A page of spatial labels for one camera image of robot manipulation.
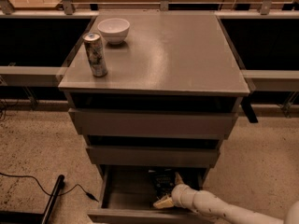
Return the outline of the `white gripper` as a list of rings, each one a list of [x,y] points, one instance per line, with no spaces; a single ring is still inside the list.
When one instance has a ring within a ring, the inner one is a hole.
[[[197,213],[199,211],[199,204],[195,203],[195,197],[201,194],[201,190],[195,190],[183,184],[183,179],[178,172],[175,172],[175,184],[176,186],[172,190],[171,197],[165,195],[162,199],[155,202],[153,206],[157,209],[176,206]]]

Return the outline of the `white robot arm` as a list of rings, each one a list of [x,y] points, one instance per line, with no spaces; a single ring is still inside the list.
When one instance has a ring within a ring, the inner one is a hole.
[[[158,200],[153,204],[156,209],[184,208],[202,219],[215,222],[221,218],[230,224],[299,224],[299,202],[279,219],[227,203],[209,191],[193,189],[178,172],[151,175],[158,194]]]

